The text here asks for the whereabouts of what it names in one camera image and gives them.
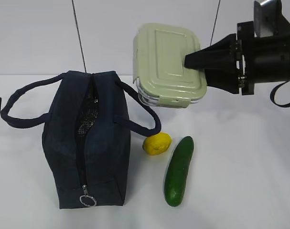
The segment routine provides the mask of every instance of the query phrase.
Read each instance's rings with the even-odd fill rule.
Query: green cucumber
[[[164,194],[166,202],[176,207],[181,204],[184,196],[189,163],[193,155],[193,139],[183,138],[177,145],[167,169]]]

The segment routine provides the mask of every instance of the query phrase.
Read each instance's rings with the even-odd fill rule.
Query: cable
[[[216,12],[216,17],[215,17],[215,22],[214,22],[214,27],[213,27],[213,32],[212,32],[210,46],[212,45],[212,41],[213,41],[213,36],[214,36],[214,32],[215,32],[215,27],[216,27],[216,22],[217,22],[219,7],[220,7],[220,2],[221,2],[221,0],[219,0],[219,2],[218,2],[218,7],[217,7],[217,12]]]
[[[284,84],[288,83],[288,81],[284,82],[284,83],[281,83],[279,84],[278,86],[276,86],[275,88],[273,88],[273,90],[271,91],[270,93],[270,100],[276,105],[276,106],[279,106],[279,107],[282,107],[282,108],[288,108],[290,107],[290,103],[288,104],[277,104],[275,102],[275,93],[277,92],[277,90],[282,87]]]
[[[76,10],[75,10],[74,0],[72,0],[72,5],[73,5],[73,11],[74,11],[75,24],[76,24],[78,38],[79,38],[79,44],[80,44],[80,50],[81,50],[81,55],[82,55],[82,61],[83,61],[84,71],[86,73],[86,62],[84,60],[84,55],[83,55],[83,48],[82,48],[82,43],[81,43],[81,38],[80,38],[80,32],[79,32],[79,26],[78,26],[78,20],[77,20],[77,15],[76,15]]]

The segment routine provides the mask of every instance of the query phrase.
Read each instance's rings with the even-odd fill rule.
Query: lunch bag
[[[33,119],[8,116],[28,90],[61,81],[48,113]],[[147,129],[129,120],[124,91],[155,121]],[[15,128],[44,123],[42,145],[53,172],[60,208],[120,205],[125,201],[130,131],[143,136],[161,131],[156,113],[117,74],[68,71],[17,90],[0,113]]]

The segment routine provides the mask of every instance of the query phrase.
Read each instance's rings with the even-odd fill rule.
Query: lemon
[[[170,146],[172,138],[166,133],[158,133],[147,137],[143,143],[143,149],[149,155],[158,155],[164,153]]]

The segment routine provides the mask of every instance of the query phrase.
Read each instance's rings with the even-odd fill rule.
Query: zipper
[[[98,116],[98,95],[95,83],[91,77],[86,95],[82,102],[80,113],[78,115],[75,127],[75,140],[76,140],[76,167],[78,171],[80,186],[84,195],[80,196],[80,202],[86,207],[96,206],[97,202],[94,197],[88,194],[87,190],[87,177],[86,177],[86,159],[85,159],[85,142],[86,136],[90,129],[95,124]],[[85,198],[91,199],[92,204],[85,203]]]

